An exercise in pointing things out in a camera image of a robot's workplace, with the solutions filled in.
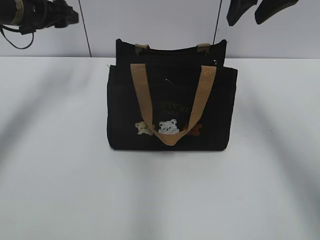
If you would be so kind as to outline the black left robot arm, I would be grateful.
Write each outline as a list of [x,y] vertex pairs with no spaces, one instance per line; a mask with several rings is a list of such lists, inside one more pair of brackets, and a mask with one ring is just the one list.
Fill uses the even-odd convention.
[[50,27],[65,28],[78,22],[79,14],[64,0],[0,1],[0,26],[21,35]]

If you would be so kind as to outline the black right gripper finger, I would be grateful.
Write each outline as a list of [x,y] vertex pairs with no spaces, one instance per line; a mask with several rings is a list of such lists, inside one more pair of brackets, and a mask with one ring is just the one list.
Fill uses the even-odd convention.
[[228,25],[234,26],[241,16],[257,3],[257,0],[231,0],[226,16]]
[[278,12],[294,6],[299,0],[263,0],[254,13],[255,21],[261,25]]

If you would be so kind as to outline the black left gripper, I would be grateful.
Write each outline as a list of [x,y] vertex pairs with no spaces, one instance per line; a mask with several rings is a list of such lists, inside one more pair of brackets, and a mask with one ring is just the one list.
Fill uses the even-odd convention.
[[79,14],[64,0],[25,0],[23,4],[23,19],[19,23],[22,35],[79,23]]

